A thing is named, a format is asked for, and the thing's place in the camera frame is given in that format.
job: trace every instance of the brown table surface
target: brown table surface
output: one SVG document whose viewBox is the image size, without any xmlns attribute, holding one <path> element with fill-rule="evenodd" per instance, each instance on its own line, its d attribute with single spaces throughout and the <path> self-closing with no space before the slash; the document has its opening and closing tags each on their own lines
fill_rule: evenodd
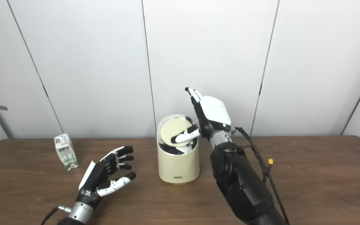
<svg viewBox="0 0 360 225">
<path fill-rule="evenodd" d="M 264 158 L 274 158 L 272 176 L 293 225 L 360 224 L 360 138 L 254 137 Z M 242 138 L 233 138 L 246 145 Z M 241 225 L 216 187 L 211 147 L 201 140 L 198 179 L 172 185 L 158 177 L 154 138 L 73 139 L 80 167 L 65 171 L 52 139 L 0 141 L 0 224 L 40 224 L 55 206 L 72 207 L 91 160 L 132 145 L 137 178 L 104 197 L 91 225 Z M 258 163 L 246 150 L 256 171 Z M 119 171 L 113 177 L 124 175 Z M 46 224 L 67 214 L 56 212 Z"/>
</svg>

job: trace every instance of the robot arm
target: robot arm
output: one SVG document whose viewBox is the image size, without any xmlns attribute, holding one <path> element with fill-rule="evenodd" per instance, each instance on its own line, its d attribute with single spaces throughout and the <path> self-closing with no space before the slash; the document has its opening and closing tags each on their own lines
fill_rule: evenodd
<svg viewBox="0 0 360 225">
<path fill-rule="evenodd" d="M 243 147 L 232 142 L 230 137 L 236 129 L 231 129 L 230 116 L 223 102 L 202 96 L 191 88 L 186 91 L 191 96 L 200 124 L 196 128 L 214 149 L 210 161 L 216 184 L 236 217 L 248 225 L 287 225 L 287 219 L 283 219 L 275 208 L 270 191 L 251 167 Z M 172 142 L 193 137 L 195 134 L 189 129 L 173 137 Z"/>
<path fill-rule="evenodd" d="M 133 156 L 126 155 L 130 153 L 133 153 L 133 147 L 123 146 L 109 152 L 98 163 L 91 161 L 80 182 L 79 194 L 73 208 L 59 206 L 59 209 L 68 212 L 69 215 L 59 221 L 58 225 L 85 225 L 105 195 L 130 183 L 136 177 L 135 172 L 130 172 L 115 180 L 108 180 L 109 176 L 119 169 L 132 168 L 122 163 L 134 159 Z"/>
</svg>

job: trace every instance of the wire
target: wire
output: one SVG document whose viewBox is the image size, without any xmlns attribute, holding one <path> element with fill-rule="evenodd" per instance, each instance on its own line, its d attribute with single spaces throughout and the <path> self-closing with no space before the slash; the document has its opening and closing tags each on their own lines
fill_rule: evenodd
<svg viewBox="0 0 360 225">
<path fill-rule="evenodd" d="M 266 175 L 266 177 L 270 181 L 270 184 L 272 186 L 274 195 L 276 196 L 277 202 L 279 202 L 279 205 L 280 205 L 281 212 L 283 213 L 284 220 L 287 222 L 288 225 L 290 225 L 290 221 L 288 220 L 286 210 L 284 209 L 284 205 L 281 202 L 279 193 L 277 192 L 277 189 L 276 189 L 276 186 L 274 185 L 272 176 L 270 175 L 270 173 L 268 171 L 268 168 L 266 167 L 266 164 L 265 164 L 265 161 L 262 158 L 262 155 L 260 154 L 259 150 L 256 148 L 256 145 L 254 144 L 253 140 L 250 138 L 250 136 L 247 134 L 247 132 L 244 131 L 244 129 L 242 127 L 234 127 L 234 128 L 237 129 L 251 144 L 251 149 L 253 150 L 253 152 L 254 152 L 254 154 L 256 156 L 256 159 L 258 160 L 259 165 L 262 168 L 263 175 L 264 176 Z"/>
<path fill-rule="evenodd" d="M 42 221 L 41 225 L 44 225 L 45 222 L 46 222 L 48 219 L 50 219 L 50 217 L 51 217 L 52 215 L 54 215 L 54 213 L 55 213 L 57 210 L 58 210 L 58 207 L 53 208 L 53 209 L 50 211 L 50 213 L 48 213 L 48 214 L 46 215 L 46 217 L 45 217 L 44 220 Z"/>
</svg>

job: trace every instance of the cream trash can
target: cream trash can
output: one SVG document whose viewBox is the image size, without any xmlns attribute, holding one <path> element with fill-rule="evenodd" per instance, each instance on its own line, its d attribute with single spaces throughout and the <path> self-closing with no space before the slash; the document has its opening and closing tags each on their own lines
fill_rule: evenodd
<svg viewBox="0 0 360 225">
<path fill-rule="evenodd" d="M 200 174 L 198 137 L 173 144 L 170 139 L 195 124 L 185 115 L 163 118 L 157 126 L 157 160 L 159 177 L 169 183 L 187 183 Z"/>
</svg>

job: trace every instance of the gray sticker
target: gray sticker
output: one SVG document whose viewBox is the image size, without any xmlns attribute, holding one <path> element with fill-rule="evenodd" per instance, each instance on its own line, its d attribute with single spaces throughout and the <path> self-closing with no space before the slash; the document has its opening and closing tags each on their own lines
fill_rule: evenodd
<svg viewBox="0 0 360 225">
<path fill-rule="evenodd" d="M 8 110 L 8 108 L 7 108 L 6 106 L 2 106 L 2 105 L 0 105 L 0 110 L 5 110 L 5 111 L 7 111 L 7 110 Z"/>
</svg>

